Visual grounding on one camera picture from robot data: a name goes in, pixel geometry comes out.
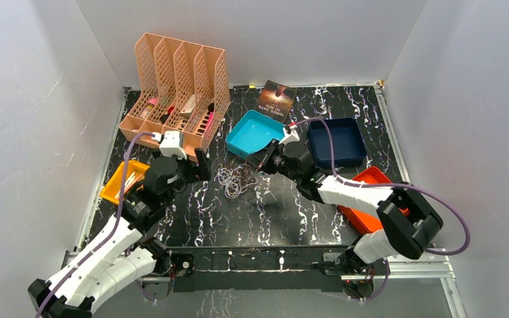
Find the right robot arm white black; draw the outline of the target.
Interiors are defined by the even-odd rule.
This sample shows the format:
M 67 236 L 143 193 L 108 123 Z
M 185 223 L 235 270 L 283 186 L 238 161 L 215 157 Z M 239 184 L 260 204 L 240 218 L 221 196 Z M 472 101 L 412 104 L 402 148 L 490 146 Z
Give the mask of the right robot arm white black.
M 247 156 L 259 172 L 282 174 L 306 199 L 356 209 L 375 216 L 381 229 L 361 235 L 344 252 L 324 255 L 316 268 L 329 275 L 364 274 L 374 262 L 394 255 L 417 260 L 443 227 L 443 220 L 410 184 L 358 183 L 313 163 L 301 142 L 280 144 L 276 139 Z

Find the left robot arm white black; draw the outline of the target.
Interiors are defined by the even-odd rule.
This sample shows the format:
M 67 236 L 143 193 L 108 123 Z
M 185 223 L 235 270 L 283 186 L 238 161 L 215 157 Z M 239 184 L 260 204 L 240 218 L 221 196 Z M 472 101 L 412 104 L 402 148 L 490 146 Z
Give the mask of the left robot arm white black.
M 156 238 L 141 239 L 188 185 L 211 179 L 205 151 L 196 148 L 195 154 L 197 162 L 157 156 L 101 232 L 58 273 L 28 287 L 37 317 L 91 317 L 137 279 L 174 272 L 172 251 Z

